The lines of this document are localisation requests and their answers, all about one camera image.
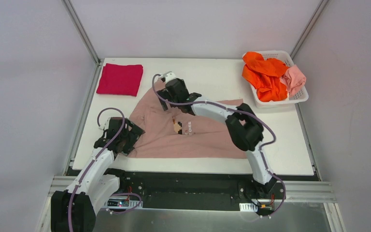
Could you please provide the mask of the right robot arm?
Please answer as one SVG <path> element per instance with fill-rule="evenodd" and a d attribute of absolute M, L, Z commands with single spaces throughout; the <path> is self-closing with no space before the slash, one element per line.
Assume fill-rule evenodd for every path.
<path fill-rule="evenodd" d="M 161 81 L 163 89 L 152 89 L 163 110 L 176 107 L 185 114 L 204 116 L 226 125 L 233 144 L 245 152 L 249 161 L 257 196 L 267 198 L 273 194 L 277 178 L 265 156 L 264 146 L 267 144 L 262 142 L 264 130 L 270 128 L 254 114 L 251 107 L 246 103 L 226 105 L 210 101 L 199 93 L 189 93 L 180 78 L 162 77 Z"/>

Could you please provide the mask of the orange t-shirt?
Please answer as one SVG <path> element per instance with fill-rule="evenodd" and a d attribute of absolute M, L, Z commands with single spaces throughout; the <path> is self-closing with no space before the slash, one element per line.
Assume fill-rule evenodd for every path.
<path fill-rule="evenodd" d="M 264 59 L 257 52 L 247 52 L 243 61 L 242 77 L 254 87 L 260 101 L 278 102 L 287 98 L 287 87 L 281 82 L 289 68 L 285 63 L 276 58 Z"/>

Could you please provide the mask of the beige pink printed t-shirt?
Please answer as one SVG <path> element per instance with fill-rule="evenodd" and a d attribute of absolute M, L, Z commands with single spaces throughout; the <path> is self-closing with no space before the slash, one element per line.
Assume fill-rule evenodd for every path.
<path fill-rule="evenodd" d="M 129 117 L 144 130 L 130 158 L 226 158 L 244 159 L 232 142 L 225 124 L 204 116 L 167 111 L 152 89 L 140 99 Z"/>

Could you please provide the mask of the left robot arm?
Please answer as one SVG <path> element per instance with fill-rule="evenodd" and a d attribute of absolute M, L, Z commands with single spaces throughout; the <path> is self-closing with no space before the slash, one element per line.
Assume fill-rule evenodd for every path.
<path fill-rule="evenodd" d="M 102 136 L 94 142 L 89 161 L 65 190 L 56 190 L 51 197 L 51 223 L 53 232 L 91 232 L 99 211 L 111 215 L 117 212 L 109 205 L 119 197 L 138 198 L 134 205 L 124 208 L 131 211 L 143 205 L 137 193 L 127 192 L 128 182 L 106 171 L 118 154 L 128 155 L 135 143 L 145 133 L 127 118 L 111 117 L 101 127 Z"/>

